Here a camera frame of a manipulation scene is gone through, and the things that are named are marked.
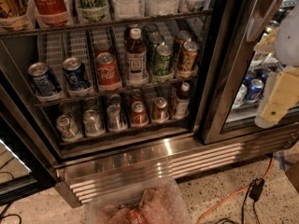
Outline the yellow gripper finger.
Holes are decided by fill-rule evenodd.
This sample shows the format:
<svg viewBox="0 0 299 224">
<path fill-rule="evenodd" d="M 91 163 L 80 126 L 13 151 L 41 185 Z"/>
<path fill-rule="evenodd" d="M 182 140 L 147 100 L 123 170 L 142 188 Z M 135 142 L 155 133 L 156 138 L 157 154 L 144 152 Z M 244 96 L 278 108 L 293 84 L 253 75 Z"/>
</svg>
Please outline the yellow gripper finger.
<svg viewBox="0 0 299 224">
<path fill-rule="evenodd" d="M 298 102 L 299 67 L 286 66 L 283 71 L 272 72 L 266 80 L 254 122 L 260 128 L 273 127 Z"/>
<path fill-rule="evenodd" d="M 273 53 L 275 51 L 276 37 L 269 35 L 254 46 L 254 50 L 259 53 Z"/>
</svg>

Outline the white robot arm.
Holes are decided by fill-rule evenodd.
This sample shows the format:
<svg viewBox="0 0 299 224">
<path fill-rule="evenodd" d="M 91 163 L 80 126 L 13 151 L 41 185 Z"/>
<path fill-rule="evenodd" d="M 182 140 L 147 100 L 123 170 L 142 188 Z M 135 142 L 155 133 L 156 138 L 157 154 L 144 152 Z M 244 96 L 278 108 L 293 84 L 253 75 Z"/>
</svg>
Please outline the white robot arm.
<svg viewBox="0 0 299 224">
<path fill-rule="evenodd" d="M 258 42 L 255 51 L 274 52 L 286 67 L 279 73 L 271 73 L 266 80 L 263 99 L 259 103 L 255 124 L 270 128 L 299 102 L 299 5 L 284 18 L 280 26 Z"/>
</svg>

